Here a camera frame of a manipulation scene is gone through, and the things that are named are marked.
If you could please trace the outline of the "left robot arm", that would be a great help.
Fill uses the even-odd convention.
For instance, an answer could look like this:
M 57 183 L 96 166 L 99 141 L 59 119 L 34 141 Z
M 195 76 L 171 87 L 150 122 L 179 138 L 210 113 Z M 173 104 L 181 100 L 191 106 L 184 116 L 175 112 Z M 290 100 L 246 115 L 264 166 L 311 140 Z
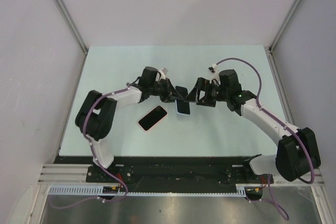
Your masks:
M 135 81 L 128 82 L 124 89 L 106 94 L 91 90 L 87 94 L 76 116 L 75 125 L 88 141 L 93 162 L 100 166 L 97 174 L 103 181 L 110 182 L 116 175 L 116 169 L 111 166 L 114 161 L 112 150 L 103 143 L 112 128 L 116 110 L 141 103 L 150 96 L 157 96 L 164 103 L 184 99 L 166 73 L 165 68 L 158 70 L 145 67 L 142 74 Z

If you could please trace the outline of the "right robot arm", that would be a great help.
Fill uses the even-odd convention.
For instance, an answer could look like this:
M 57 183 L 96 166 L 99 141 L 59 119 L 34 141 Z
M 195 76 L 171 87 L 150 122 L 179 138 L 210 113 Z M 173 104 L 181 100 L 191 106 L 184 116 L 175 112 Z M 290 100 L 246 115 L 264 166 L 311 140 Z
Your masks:
M 273 174 L 292 182 L 307 173 L 314 180 L 321 159 L 313 130 L 300 129 L 269 112 L 256 95 L 242 89 L 235 70 L 217 72 L 212 80 L 199 77 L 185 100 L 210 107 L 226 102 L 232 112 L 251 121 L 274 142 L 275 155 L 258 154 L 247 161 L 249 165 L 242 169 L 245 181 L 254 183 L 263 174 Z

